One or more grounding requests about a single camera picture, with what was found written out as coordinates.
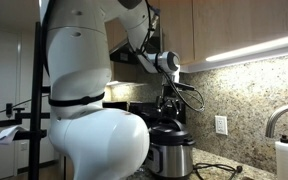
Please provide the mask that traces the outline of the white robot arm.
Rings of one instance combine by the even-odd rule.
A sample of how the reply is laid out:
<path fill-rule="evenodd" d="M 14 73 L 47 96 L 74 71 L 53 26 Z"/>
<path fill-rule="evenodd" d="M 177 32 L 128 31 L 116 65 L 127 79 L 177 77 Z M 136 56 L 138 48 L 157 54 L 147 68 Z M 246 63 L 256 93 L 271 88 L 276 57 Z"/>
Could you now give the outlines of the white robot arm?
<path fill-rule="evenodd" d="M 50 77 L 49 139 L 72 160 L 73 180 L 125 180 L 144 162 L 149 132 L 140 116 L 102 106 L 112 77 L 105 23 L 120 21 L 147 72 L 176 76 L 176 53 L 146 50 L 159 10 L 147 0 L 38 1 Z"/>

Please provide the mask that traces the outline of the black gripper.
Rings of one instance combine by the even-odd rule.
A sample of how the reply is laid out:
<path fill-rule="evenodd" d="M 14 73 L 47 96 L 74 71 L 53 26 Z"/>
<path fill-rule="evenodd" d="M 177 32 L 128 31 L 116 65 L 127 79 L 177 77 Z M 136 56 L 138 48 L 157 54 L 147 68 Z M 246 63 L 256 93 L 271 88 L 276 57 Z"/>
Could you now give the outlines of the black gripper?
<path fill-rule="evenodd" d="M 157 105 L 157 120 L 163 119 L 165 115 L 173 115 L 173 118 L 179 122 L 184 121 L 183 111 L 185 103 L 182 98 L 179 97 L 180 91 L 193 91 L 194 87 L 184 83 L 175 83 L 175 88 L 171 85 L 164 84 L 162 89 L 162 95 L 156 97 Z"/>

